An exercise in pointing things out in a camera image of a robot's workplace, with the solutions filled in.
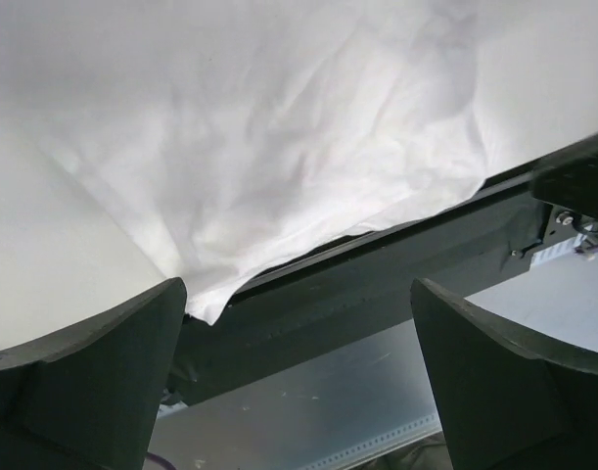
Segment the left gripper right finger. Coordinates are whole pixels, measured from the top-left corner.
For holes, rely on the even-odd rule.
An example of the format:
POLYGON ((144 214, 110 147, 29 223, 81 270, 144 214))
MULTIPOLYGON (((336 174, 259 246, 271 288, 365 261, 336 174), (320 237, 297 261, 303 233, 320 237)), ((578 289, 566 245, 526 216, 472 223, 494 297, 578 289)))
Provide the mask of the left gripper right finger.
POLYGON ((416 279, 413 320, 456 469, 598 469, 598 352, 416 279))

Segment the white t shirt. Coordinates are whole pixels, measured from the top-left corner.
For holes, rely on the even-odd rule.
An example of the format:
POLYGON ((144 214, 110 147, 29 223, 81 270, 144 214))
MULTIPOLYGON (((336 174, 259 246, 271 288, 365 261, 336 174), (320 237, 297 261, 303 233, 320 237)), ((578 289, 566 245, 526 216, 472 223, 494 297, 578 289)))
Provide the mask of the white t shirt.
POLYGON ((598 1, 0 1, 0 118, 214 323, 598 131, 598 1))

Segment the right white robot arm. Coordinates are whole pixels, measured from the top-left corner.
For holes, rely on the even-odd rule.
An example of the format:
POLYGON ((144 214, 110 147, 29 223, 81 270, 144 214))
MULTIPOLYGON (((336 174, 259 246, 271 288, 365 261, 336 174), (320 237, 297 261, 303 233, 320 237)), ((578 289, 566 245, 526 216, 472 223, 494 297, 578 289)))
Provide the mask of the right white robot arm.
POLYGON ((539 201, 598 219, 598 133, 542 158, 529 190, 539 201))

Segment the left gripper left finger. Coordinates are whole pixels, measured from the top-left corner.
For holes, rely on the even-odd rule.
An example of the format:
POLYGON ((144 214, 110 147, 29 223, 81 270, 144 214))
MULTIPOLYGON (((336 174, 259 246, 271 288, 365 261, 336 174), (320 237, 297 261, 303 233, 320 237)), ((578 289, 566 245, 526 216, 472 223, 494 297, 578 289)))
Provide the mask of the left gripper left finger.
POLYGON ((0 469, 140 469, 185 311, 168 279, 0 351, 0 469))

